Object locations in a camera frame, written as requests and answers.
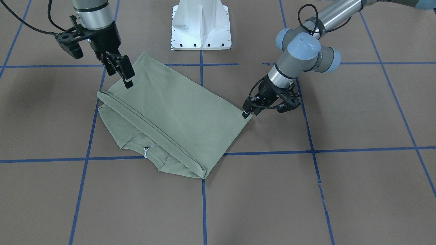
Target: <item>white plastic stand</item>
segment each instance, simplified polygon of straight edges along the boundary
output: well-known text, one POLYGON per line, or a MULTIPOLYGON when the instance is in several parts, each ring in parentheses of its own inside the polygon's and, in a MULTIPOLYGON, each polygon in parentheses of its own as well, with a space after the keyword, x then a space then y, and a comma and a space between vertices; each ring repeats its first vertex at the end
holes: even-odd
POLYGON ((228 8, 221 0, 180 0, 173 7, 171 49, 230 49, 228 8))

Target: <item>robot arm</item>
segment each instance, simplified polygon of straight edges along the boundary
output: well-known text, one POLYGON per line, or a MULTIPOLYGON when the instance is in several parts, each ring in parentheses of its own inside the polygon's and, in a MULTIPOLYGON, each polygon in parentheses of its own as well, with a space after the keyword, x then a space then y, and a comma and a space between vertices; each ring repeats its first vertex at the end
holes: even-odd
MULTIPOLYGON (((283 51, 268 74, 250 91, 243 105, 242 116, 247 118, 251 112, 256 116, 263 109, 276 109, 283 113, 300 106, 298 93, 294 92, 294 80, 302 72, 334 71, 341 62, 338 50, 322 46, 319 39, 326 33, 334 31, 337 26, 361 11, 365 6, 378 0, 336 0, 317 15, 309 18, 296 29, 284 29, 277 35, 276 45, 283 51), (259 92, 252 97, 251 93, 259 84, 259 92), (271 107, 278 99, 283 101, 271 107)), ((430 10, 436 5, 435 0, 391 0, 419 9, 430 10)), ((311 4, 306 4, 300 11, 311 4)))
POLYGON ((111 76, 118 72, 126 88, 133 86, 135 75, 127 55, 118 51, 121 39, 107 0, 71 0, 76 16, 70 16, 73 27, 60 33, 56 41, 72 57, 83 57, 79 41, 88 40, 99 61, 111 76))

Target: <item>folded cloth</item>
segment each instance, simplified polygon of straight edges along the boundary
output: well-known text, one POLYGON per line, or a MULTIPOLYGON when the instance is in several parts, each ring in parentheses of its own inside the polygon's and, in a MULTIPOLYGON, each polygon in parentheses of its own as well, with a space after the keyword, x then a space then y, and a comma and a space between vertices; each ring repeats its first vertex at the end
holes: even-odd
POLYGON ((122 80, 97 97, 100 116, 121 149, 159 171, 206 178, 247 122, 242 111, 143 53, 134 86, 122 80))

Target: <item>light blue joint cap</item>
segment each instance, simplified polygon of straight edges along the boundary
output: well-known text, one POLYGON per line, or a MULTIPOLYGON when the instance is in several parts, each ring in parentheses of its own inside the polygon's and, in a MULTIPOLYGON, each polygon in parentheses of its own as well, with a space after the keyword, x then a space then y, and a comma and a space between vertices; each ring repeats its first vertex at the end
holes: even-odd
POLYGON ((339 52, 339 50, 335 48, 331 48, 331 49, 333 49, 333 62, 325 72, 335 71, 341 64, 341 53, 339 52))
POLYGON ((302 32, 288 44, 288 52, 293 57, 308 61, 318 56, 321 51, 321 44, 315 37, 302 32))
POLYGON ((286 33, 288 33, 288 31, 292 31, 292 29, 290 28, 285 28, 283 30, 281 30, 279 32, 279 34, 277 34, 276 37, 276 46, 283 52, 283 40, 285 39, 285 35, 286 33))
POLYGON ((416 9, 432 10, 436 8, 436 0, 419 0, 416 9))

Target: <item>fabric fold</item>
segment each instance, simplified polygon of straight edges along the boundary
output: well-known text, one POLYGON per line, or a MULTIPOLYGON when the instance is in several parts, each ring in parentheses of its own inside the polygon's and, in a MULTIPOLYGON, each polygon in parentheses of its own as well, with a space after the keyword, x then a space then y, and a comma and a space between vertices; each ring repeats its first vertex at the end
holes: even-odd
POLYGON ((206 178, 251 116, 146 53, 133 68, 133 87, 120 80, 97 93, 118 146, 146 153, 159 171, 206 178))

